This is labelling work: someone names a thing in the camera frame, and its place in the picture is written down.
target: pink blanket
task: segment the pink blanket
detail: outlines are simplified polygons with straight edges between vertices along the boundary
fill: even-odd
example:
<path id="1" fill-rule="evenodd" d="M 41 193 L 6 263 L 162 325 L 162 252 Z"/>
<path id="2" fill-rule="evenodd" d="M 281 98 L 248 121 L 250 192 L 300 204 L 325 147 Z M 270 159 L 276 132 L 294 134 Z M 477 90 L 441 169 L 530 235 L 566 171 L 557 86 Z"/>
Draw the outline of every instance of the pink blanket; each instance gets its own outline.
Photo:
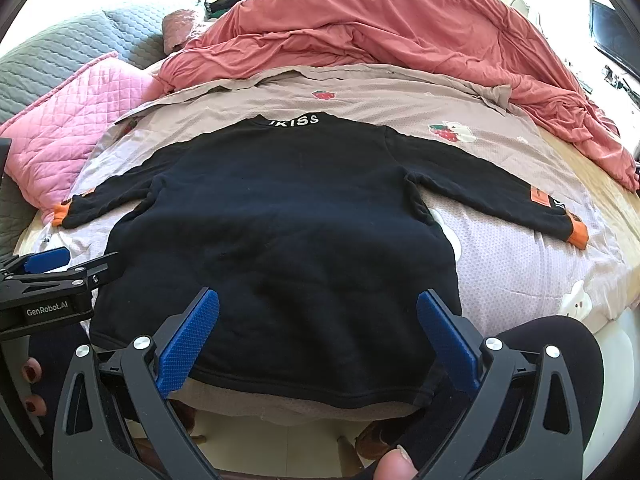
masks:
<path id="1" fill-rule="evenodd" d="M 484 86 L 571 142 L 622 186 L 631 154 L 546 40 L 500 0 L 245 0 L 162 65 L 165 91 L 267 68 L 389 63 Z"/>

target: gray quilted headboard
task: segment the gray quilted headboard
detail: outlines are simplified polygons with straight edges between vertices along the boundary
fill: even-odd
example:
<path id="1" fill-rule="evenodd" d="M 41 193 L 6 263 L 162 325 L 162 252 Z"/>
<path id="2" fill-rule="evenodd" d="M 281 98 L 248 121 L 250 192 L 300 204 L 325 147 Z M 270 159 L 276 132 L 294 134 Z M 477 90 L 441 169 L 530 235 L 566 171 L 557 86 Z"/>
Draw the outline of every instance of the gray quilted headboard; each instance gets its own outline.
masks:
<path id="1" fill-rule="evenodd" d="M 144 5 L 94 12 L 38 33 L 0 57 L 0 123 L 62 83 L 84 63 L 112 50 L 138 68 L 164 58 L 162 18 L 175 6 Z M 0 257 L 11 254 L 35 209 L 15 183 L 0 186 Z"/>

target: bed sheet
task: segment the bed sheet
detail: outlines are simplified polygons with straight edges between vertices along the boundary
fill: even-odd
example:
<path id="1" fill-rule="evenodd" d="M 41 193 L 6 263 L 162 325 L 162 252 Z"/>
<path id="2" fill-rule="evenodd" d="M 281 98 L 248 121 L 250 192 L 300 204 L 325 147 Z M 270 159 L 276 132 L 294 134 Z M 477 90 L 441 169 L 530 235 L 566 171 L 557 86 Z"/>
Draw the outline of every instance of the bed sheet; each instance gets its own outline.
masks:
<path id="1" fill-rule="evenodd" d="M 136 117 L 138 125 L 125 136 L 122 132 L 129 119 L 110 128 L 82 171 L 74 192 L 90 189 L 111 174 L 123 173 L 161 146 L 259 112 L 283 120 L 325 110 L 354 120 L 388 124 L 402 133 L 456 142 L 462 149 L 560 197 L 582 217 L 591 236 L 588 250 L 580 252 L 558 240 L 424 192 L 434 216 L 440 217 L 444 230 L 452 231 L 462 248 L 456 267 L 465 315 L 484 333 L 500 332 L 535 317 L 558 313 L 573 285 L 584 280 L 584 294 L 593 303 L 585 323 L 594 331 L 636 300 L 636 288 L 630 282 L 640 271 L 640 237 L 624 228 L 633 221 L 631 212 L 637 215 L 640 208 L 631 193 L 602 170 L 575 150 L 563 150 L 568 145 L 538 130 L 519 108 L 508 105 L 508 97 L 508 87 L 487 89 L 446 76 L 380 65 L 285 68 L 249 80 L 214 82 L 176 92 L 130 112 L 129 117 Z M 453 135 L 454 140 L 437 136 L 433 132 L 441 134 L 442 130 L 431 125 L 448 125 L 447 135 Z M 590 165 L 588 170 L 584 163 Z M 606 207 L 607 217 L 600 214 L 600 202 Z M 73 231 L 33 224 L 33 237 L 25 240 L 20 250 L 41 251 L 64 245 L 72 251 L 72 264 L 99 256 L 111 226 L 132 207 L 119 208 Z M 609 229 L 609 223 L 615 231 Z M 620 239 L 634 243 L 635 248 L 621 250 L 616 241 Z M 259 415 L 280 424 L 312 418 L 371 420 L 402 416 L 412 408 L 396 403 L 359 412 L 336 410 L 304 400 L 230 392 L 192 380 L 175 397 L 199 409 Z"/>

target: fingernail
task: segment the fingernail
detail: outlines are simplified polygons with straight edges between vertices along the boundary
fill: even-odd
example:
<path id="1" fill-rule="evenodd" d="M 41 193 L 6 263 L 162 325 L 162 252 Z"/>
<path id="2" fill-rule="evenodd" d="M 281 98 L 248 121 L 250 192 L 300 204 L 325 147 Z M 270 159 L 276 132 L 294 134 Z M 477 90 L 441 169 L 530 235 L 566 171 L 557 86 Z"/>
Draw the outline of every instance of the fingernail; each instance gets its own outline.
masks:
<path id="1" fill-rule="evenodd" d="M 396 446 L 396 449 L 400 452 L 400 454 L 402 455 L 402 458 L 404 458 L 409 464 L 411 464 L 411 465 L 414 464 L 414 462 L 411 460 L 411 457 L 406 452 L 406 449 L 404 447 L 402 447 L 402 446 L 400 446 L 400 444 L 398 444 Z"/>
<path id="2" fill-rule="evenodd" d="M 31 368 L 30 366 L 24 367 L 24 373 L 27 376 L 27 379 L 29 380 L 30 383 L 33 383 L 33 381 L 36 380 L 36 370 Z"/>

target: metal pivot bolt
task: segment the metal pivot bolt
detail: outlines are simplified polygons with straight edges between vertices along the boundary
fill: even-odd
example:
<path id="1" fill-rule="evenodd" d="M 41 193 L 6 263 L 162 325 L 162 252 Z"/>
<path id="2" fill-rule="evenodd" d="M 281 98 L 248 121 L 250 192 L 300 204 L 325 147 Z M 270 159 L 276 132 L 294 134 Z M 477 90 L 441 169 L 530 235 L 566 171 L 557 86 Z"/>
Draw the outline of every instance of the metal pivot bolt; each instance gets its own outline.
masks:
<path id="1" fill-rule="evenodd" d="M 133 342 L 133 348 L 137 350 L 144 350 L 145 348 L 148 348 L 150 344 L 151 339 L 149 339 L 146 335 L 141 335 L 140 337 L 137 337 Z"/>
<path id="2" fill-rule="evenodd" d="M 80 345 L 78 348 L 76 348 L 76 355 L 78 357 L 84 357 L 88 353 L 89 353 L 89 345 Z"/>
<path id="3" fill-rule="evenodd" d="M 557 346 L 549 345 L 548 347 L 546 347 L 545 351 L 549 357 L 553 357 L 554 359 L 556 357 L 560 357 L 560 350 Z"/>
<path id="4" fill-rule="evenodd" d="M 497 337 L 488 338 L 484 344 L 489 350 L 498 351 L 502 348 L 502 341 L 500 341 Z"/>

